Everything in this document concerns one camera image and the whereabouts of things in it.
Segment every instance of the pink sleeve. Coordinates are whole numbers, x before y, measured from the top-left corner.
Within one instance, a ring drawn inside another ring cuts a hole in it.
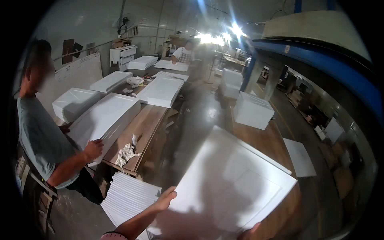
[[[128,239],[117,232],[107,232],[107,233],[104,233],[103,236],[101,236],[100,240],[128,240]]]

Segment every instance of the ear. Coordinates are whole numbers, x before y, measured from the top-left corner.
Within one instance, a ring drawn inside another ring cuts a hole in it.
[[[25,70],[25,78],[26,78],[28,81],[30,81],[31,73],[32,73],[32,68],[31,68],[31,67],[27,67],[26,70]]]

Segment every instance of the brown board on wall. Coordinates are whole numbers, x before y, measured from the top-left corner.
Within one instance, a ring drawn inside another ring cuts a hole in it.
[[[63,55],[69,54],[73,52],[73,44],[74,44],[74,38],[64,40],[63,42]],[[72,55],[65,56],[62,58],[62,64],[70,63],[72,62]]]

